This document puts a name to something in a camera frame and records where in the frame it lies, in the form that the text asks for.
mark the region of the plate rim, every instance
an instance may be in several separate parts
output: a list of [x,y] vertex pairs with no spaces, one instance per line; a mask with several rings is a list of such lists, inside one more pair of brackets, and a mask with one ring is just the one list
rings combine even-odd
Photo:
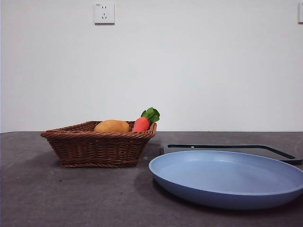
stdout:
[[165,180],[165,181],[168,181],[170,183],[173,183],[173,184],[177,184],[177,185],[180,185],[182,187],[186,187],[186,188],[189,188],[189,189],[195,189],[195,190],[199,190],[199,191],[203,191],[203,192],[211,192],[211,193],[218,193],[218,194],[226,194],[226,195],[240,195],[240,196],[274,196],[274,195],[281,195],[281,194],[288,194],[288,193],[292,193],[292,192],[297,192],[301,189],[303,189],[303,181],[302,181],[302,184],[295,187],[295,188],[292,188],[290,190],[284,190],[284,191],[280,191],[280,192],[273,192],[273,193],[249,193],[249,192],[222,192],[222,191],[217,191],[217,190],[203,190],[203,189],[200,189],[200,188],[195,188],[195,187],[189,187],[187,185],[183,185],[183,184],[180,184],[180,183],[176,183],[176,182],[173,182],[173,181],[170,181],[170,180],[167,180],[159,175],[157,175],[155,173],[154,170],[152,170],[152,163],[158,159],[158,158],[161,158],[162,156],[166,156],[166,155],[174,155],[176,153],[184,153],[184,152],[196,152],[196,151],[202,151],[202,152],[205,152],[205,151],[211,151],[211,152],[215,152],[215,153],[229,153],[230,155],[245,155],[245,156],[253,156],[253,157],[258,157],[258,158],[265,158],[265,159],[269,159],[273,162],[277,162],[279,163],[280,165],[286,165],[286,166],[289,166],[291,168],[294,168],[296,171],[299,171],[301,172],[301,174],[303,175],[303,170],[289,164],[289,163],[285,163],[285,162],[282,162],[282,161],[279,161],[279,160],[276,160],[276,159],[273,159],[273,158],[269,158],[269,157],[264,157],[264,156],[260,156],[260,155],[253,155],[253,154],[246,154],[246,153],[240,153],[240,152],[230,152],[230,151],[218,151],[218,150],[184,150],[184,151],[176,151],[176,152],[172,152],[172,153],[168,153],[168,154],[163,154],[163,155],[160,155],[160,156],[157,156],[155,158],[153,158],[149,164],[148,164],[148,167],[150,169],[150,171],[152,172],[153,175],[156,175],[157,177]]

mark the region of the blue plate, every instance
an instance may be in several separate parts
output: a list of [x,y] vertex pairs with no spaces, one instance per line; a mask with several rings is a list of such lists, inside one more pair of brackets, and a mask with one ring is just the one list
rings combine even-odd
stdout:
[[227,151],[161,155],[149,163],[154,179],[185,200],[229,210],[259,210],[303,193],[303,171],[275,159]]

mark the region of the table surface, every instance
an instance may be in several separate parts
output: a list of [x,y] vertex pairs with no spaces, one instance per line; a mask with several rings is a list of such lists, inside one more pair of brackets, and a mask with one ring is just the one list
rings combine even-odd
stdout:
[[302,158],[303,132],[158,132],[136,167],[120,169],[60,167],[40,132],[0,136],[2,227],[303,226],[303,195],[267,210],[215,209],[166,192],[148,169],[169,143],[262,144]]

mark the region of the potato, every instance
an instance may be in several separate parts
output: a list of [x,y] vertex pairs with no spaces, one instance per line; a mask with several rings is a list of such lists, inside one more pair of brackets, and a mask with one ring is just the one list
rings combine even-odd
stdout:
[[128,132],[127,122],[118,120],[106,120],[96,125],[94,132]]

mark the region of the green leaf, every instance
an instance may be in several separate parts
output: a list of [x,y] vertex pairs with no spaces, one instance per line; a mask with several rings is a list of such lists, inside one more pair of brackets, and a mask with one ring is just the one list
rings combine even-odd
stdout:
[[147,114],[146,110],[143,111],[143,113],[141,114],[141,117],[146,117],[148,119],[148,114]]
[[151,117],[148,120],[149,120],[150,123],[153,123],[153,122],[157,122],[158,120],[160,120],[160,117],[159,116],[154,116],[154,117]]
[[160,113],[158,112],[158,110],[150,107],[147,110],[143,111],[141,117],[146,117],[151,124],[160,120]]

